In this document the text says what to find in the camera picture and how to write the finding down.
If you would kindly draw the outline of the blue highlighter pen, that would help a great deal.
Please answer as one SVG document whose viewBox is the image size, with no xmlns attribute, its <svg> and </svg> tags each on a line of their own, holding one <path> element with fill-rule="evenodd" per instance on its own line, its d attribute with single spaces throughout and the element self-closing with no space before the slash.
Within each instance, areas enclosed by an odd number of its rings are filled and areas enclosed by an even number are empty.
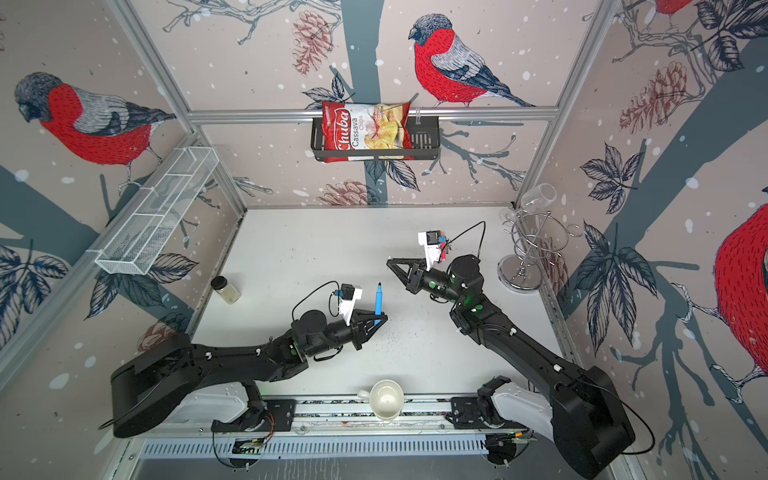
<svg viewBox="0 0 768 480">
<path fill-rule="evenodd" d="M 379 282 L 377 285 L 376 295 L 375 295 L 375 315 L 377 316 L 377 319 L 374 321 L 374 326 L 379 326 L 379 323 L 381 322 L 381 315 L 383 313 L 382 307 L 383 307 L 383 290 L 382 290 L 382 284 Z"/>
</svg>

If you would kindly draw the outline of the white marker pen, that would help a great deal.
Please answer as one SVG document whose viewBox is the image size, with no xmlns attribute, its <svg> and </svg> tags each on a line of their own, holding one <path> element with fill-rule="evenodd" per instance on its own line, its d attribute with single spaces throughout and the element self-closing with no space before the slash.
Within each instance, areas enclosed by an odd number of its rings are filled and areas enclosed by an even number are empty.
<svg viewBox="0 0 768 480">
<path fill-rule="evenodd" d="M 440 261 L 443 261 L 446 259 L 446 250 L 447 250 L 447 237 L 439 237 L 440 243 Z"/>
</svg>

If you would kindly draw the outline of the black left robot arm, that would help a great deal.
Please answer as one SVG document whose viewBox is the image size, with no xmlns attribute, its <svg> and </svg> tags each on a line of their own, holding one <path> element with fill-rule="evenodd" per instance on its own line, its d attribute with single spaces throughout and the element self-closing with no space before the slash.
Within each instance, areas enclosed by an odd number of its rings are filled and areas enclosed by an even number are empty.
<svg viewBox="0 0 768 480">
<path fill-rule="evenodd" d="M 111 427 L 117 438 L 130 438 L 160 425 L 190 393 L 214 385 L 237 382 L 248 395 L 246 411 L 230 422 L 215 420 L 216 432 L 244 432 L 268 415 L 259 382 L 291 379 L 309 367 L 309 360 L 325 361 L 347 343 L 359 350 L 387 322 L 388 316 L 355 309 L 351 318 L 332 323 L 319 310 L 291 322 L 283 335 L 264 344 L 212 347 L 191 342 L 187 334 L 172 336 L 110 378 Z"/>
</svg>

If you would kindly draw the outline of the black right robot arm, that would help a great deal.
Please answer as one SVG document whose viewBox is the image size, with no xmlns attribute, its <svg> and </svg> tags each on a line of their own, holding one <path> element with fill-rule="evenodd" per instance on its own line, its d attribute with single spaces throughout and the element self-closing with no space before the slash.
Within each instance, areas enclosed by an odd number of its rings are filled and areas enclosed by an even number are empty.
<svg viewBox="0 0 768 480">
<path fill-rule="evenodd" d="M 428 269 L 424 259 L 393 258 L 387 267 L 406 290 L 426 291 L 452 304 L 449 316 L 459 331 L 496 353 L 543 395 L 552 410 L 553 443 L 566 463 L 593 479 L 636 439 L 624 404 L 610 377 L 548 350 L 523 332 L 483 292 L 480 259 L 462 255 L 446 271 Z"/>
</svg>

